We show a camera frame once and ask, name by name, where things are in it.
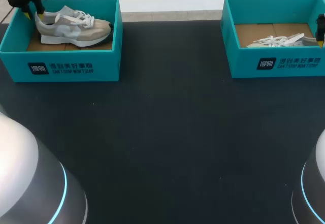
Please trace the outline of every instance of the black table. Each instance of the black table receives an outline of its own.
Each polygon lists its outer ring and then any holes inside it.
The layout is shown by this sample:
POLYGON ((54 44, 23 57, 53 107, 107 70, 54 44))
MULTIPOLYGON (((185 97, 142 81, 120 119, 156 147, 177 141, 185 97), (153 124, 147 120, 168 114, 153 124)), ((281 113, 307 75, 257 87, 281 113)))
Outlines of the black table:
POLYGON ((295 223, 325 79, 233 80, 219 26, 125 23, 114 83, 15 84, 0 65, 0 104, 80 180, 88 224, 295 223))

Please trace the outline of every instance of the teal shoe box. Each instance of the teal shoe box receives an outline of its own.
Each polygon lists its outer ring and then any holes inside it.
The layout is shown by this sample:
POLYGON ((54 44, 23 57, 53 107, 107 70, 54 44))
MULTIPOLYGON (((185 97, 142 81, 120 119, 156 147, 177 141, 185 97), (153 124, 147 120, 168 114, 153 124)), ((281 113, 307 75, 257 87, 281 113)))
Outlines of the teal shoe box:
POLYGON ((0 45, 0 58, 13 81, 118 81, 123 34, 119 0, 46 0, 43 4, 48 12, 68 6, 111 22, 114 25, 112 49, 27 52, 35 22, 17 10, 0 45))
POLYGON ((236 24, 307 23, 315 35, 324 0, 224 0, 221 31, 233 78, 324 76, 325 48, 242 48, 236 24))

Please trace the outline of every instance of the black logo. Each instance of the black logo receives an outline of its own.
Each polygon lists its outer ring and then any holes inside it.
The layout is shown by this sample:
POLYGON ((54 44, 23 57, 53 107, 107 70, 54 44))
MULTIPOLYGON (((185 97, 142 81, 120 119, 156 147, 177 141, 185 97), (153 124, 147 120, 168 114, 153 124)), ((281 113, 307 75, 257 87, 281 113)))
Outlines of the black logo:
POLYGON ((29 69, 31 73, 34 75, 44 75, 44 74, 49 74, 45 63, 38 62, 38 63, 28 63, 29 69))
POLYGON ((274 67, 276 58, 261 58, 257 66, 257 70, 270 70, 274 67))

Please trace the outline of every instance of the blue light ring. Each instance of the blue light ring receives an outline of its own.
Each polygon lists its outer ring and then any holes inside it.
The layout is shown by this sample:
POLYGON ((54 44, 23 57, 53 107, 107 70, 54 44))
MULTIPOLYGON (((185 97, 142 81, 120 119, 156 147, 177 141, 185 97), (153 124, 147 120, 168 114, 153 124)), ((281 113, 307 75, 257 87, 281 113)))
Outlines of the blue light ring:
POLYGON ((304 175, 304 169, 305 169, 305 166, 306 166, 306 163, 303 167, 303 170, 301 172, 301 190, 303 192, 303 195, 304 195, 304 198, 305 198, 305 201, 307 203, 307 205, 309 206, 310 210, 314 213, 314 215, 317 217, 317 219, 322 223, 322 224, 325 224, 325 221, 323 221, 318 215, 317 213, 314 211, 314 209, 311 207, 311 205, 309 204, 309 201, 307 200, 307 197, 306 197, 306 194, 305 194, 305 191, 304 191, 304 185, 303 185, 303 175, 304 175))
POLYGON ((67 186, 68 186, 67 174, 66 174, 66 171, 64 170, 64 167, 63 167, 62 164, 61 164, 61 166, 62 166, 62 170, 63 170, 63 174, 64 174, 64 191, 63 191, 63 196, 62 196, 61 202, 60 202, 60 204, 59 204, 59 207, 57 208, 55 214, 53 215, 53 217, 50 219, 50 221, 49 221, 47 224, 53 224, 53 222, 55 221, 55 219, 56 219, 57 216, 59 215, 60 210, 62 209, 62 206, 63 206, 64 200, 65 200, 66 195, 67 195, 67 186))

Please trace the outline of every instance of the white sole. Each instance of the white sole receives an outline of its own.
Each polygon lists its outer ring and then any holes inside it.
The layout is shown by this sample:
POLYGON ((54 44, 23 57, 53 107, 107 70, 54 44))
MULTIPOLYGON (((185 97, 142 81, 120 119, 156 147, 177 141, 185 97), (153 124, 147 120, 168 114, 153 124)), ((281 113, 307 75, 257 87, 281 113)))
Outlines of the white sole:
POLYGON ((88 47, 92 46, 95 44, 98 44, 99 42, 103 41, 106 39, 108 35, 97 39, 97 40, 90 40, 90 41, 79 41, 79 40, 74 40, 74 39, 69 39, 65 37, 55 37, 55 36, 47 36, 47 35, 42 35, 41 37, 41 43, 42 44, 51 44, 51 45, 58 45, 58 44, 74 44, 75 46, 78 47, 88 47))

